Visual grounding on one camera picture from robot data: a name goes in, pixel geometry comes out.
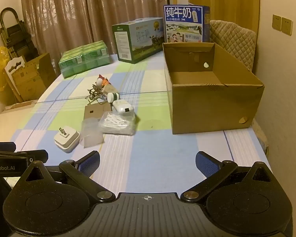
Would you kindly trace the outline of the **translucent plastic cup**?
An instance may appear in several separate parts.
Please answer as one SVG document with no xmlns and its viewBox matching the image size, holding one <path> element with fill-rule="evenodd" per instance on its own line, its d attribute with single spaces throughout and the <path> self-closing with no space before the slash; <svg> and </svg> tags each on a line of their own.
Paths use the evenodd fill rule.
<svg viewBox="0 0 296 237">
<path fill-rule="evenodd" d="M 84 148 L 89 148 L 103 143 L 103 132 L 99 127 L 99 121 L 96 118 L 88 118 L 82 121 L 80 133 L 80 144 Z"/>
</svg>

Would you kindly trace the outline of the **red Doraemon figurine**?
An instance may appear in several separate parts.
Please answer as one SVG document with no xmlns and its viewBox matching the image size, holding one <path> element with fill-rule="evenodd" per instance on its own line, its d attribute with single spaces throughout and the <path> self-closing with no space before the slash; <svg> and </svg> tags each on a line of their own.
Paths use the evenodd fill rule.
<svg viewBox="0 0 296 237">
<path fill-rule="evenodd" d="M 103 88 L 104 86 L 109 85 L 109 84 L 110 84 L 110 82 L 108 81 L 107 78 L 105 78 L 105 77 L 102 76 L 102 75 L 99 75 L 99 76 L 98 76 L 98 78 L 97 78 L 97 80 L 96 80 L 96 86 L 97 86 L 98 88 Z"/>
</svg>

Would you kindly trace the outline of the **flattened cardboard boxes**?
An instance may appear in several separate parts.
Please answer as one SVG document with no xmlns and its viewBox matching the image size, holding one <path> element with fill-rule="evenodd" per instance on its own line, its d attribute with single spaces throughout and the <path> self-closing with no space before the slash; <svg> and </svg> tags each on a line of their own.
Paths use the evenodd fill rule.
<svg viewBox="0 0 296 237">
<path fill-rule="evenodd" d="M 56 79 L 48 53 L 28 62 L 23 57 L 13 58 L 3 73 L 18 102 L 39 99 Z"/>
</svg>

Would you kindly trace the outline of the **green white milk box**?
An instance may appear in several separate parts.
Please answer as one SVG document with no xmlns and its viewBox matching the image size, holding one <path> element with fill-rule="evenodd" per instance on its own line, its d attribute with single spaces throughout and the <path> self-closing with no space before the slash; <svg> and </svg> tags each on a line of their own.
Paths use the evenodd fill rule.
<svg viewBox="0 0 296 237">
<path fill-rule="evenodd" d="M 162 51 L 164 20 L 141 18 L 112 26 L 117 56 L 121 62 L 136 64 Z"/>
</svg>

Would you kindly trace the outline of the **beige quilted cushion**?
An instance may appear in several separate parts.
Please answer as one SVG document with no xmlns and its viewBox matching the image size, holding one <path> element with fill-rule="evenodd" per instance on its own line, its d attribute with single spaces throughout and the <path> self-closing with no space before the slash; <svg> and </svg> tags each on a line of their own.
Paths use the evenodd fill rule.
<svg viewBox="0 0 296 237">
<path fill-rule="evenodd" d="M 254 31 L 233 22 L 211 20 L 210 41 L 237 58 L 249 71 L 253 70 L 257 42 Z"/>
</svg>

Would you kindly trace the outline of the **green white pill bottle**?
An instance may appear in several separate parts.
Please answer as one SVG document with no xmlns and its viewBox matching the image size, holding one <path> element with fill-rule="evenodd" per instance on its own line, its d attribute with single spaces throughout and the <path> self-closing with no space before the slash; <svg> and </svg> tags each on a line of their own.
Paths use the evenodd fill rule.
<svg viewBox="0 0 296 237">
<path fill-rule="evenodd" d="M 107 93 L 107 101 L 108 103 L 113 103 L 114 101 L 117 101 L 120 99 L 119 93 Z"/>
</svg>

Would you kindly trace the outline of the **brown curtain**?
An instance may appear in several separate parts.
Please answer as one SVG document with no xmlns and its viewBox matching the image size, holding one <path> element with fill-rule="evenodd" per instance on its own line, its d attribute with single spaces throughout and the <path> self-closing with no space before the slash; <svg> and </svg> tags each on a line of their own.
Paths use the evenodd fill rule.
<svg viewBox="0 0 296 237">
<path fill-rule="evenodd" d="M 112 25 L 147 17 L 162 17 L 168 0 L 21 0 L 23 18 L 34 45 L 51 56 L 60 75 L 62 54 L 96 41 L 117 52 Z"/>
</svg>

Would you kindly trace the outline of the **blue milk carton box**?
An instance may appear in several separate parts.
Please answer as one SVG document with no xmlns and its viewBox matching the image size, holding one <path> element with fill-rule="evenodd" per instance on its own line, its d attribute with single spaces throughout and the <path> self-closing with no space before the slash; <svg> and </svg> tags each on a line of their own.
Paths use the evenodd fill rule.
<svg viewBox="0 0 296 237">
<path fill-rule="evenodd" d="M 210 42 L 210 7 L 164 5 L 166 42 Z"/>
</svg>

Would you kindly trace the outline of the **green shrink-wrapped carton pack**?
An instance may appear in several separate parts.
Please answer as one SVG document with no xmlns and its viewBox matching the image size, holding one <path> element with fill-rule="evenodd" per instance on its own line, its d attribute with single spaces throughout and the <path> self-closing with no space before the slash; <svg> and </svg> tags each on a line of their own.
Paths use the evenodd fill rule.
<svg viewBox="0 0 296 237">
<path fill-rule="evenodd" d="M 59 67 L 64 78 L 111 63 L 107 45 L 103 40 L 82 45 L 64 52 Z"/>
</svg>

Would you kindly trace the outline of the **white rounded case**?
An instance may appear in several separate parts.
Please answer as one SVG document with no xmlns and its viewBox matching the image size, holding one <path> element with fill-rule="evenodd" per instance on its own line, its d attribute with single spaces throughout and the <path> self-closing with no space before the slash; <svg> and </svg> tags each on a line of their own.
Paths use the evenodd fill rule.
<svg viewBox="0 0 296 237">
<path fill-rule="evenodd" d="M 123 99 L 115 100 L 112 104 L 115 110 L 120 115 L 127 115 L 133 113 L 134 111 L 134 107 L 129 102 Z"/>
</svg>

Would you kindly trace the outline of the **black folding hand cart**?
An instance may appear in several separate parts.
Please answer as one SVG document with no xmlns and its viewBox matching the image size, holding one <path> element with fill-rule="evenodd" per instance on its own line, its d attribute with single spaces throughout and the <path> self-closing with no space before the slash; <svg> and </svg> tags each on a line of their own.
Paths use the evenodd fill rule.
<svg viewBox="0 0 296 237">
<path fill-rule="evenodd" d="M 4 14 L 6 12 L 11 12 L 14 15 L 16 25 L 6 28 L 4 24 Z M 0 24 L 0 36 L 4 46 L 8 49 L 11 59 L 23 57 L 26 62 L 29 62 L 39 56 L 24 21 L 19 20 L 18 14 L 13 8 L 7 7 L 1 11 Z"/>
</svg>

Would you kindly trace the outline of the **clear box of swabs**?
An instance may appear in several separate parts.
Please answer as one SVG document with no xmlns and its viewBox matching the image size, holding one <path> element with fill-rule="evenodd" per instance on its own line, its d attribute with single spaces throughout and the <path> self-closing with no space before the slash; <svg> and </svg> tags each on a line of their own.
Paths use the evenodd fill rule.
<svg viewBox="0 0 296 237">
<path fill-rule="evenodd" d="M 136 116 L 133 112 L 127 115 L 105 112 L 99 121 L 99 128 L 105 134 L 134 135 Z"/>
</svg>

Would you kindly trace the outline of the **white power adapter plug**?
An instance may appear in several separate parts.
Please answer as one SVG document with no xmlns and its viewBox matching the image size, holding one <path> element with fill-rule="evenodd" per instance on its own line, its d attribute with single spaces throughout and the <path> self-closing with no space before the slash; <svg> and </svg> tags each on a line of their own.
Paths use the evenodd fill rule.
<svg viewBox="0 0 296 237">
<path fill-rule="evenodd" d="M 80 141 L 80 132 L 69 126 L 60 127 L 54 136 L 54 142 L 65 153 L 70 153 Z"/>
</svg>

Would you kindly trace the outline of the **wall socket pair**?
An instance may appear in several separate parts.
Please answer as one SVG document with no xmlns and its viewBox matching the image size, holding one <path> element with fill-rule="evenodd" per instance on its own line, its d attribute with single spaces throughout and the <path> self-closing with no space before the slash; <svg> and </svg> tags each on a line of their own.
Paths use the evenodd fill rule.
<svg viewBox="0 0 296 237">
<path fill-rule="evenodd" d="M 272 15 L 272 28 L 283 32 L 286 35 L 292 35 L 293 21 L 278 15 Z"/>
</svg>

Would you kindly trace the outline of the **open cardboard box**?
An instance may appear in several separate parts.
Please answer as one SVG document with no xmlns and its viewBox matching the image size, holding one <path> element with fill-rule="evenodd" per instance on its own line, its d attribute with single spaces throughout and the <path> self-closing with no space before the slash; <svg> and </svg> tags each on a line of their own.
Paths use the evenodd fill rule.
<svg viewBox="0 0 296 237">
<path fill-rule="evenodd" d="M 216 43 L 164 43 L 173 134 L 248 128 L 264 84 Z"/>
</svg>

